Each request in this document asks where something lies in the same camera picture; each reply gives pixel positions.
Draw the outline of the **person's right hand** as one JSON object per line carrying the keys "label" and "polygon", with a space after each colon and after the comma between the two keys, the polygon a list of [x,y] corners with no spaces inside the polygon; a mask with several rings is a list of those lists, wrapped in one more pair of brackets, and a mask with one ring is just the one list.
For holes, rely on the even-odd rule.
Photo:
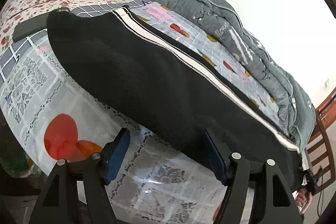
{"label": "person's right hand", "polygon": [[298,191],[296,196],[295,204],[299,208],[299,213],[302,215],[306,212],[307,208],[310,206],[313,195],[306,188],[302,188]]}

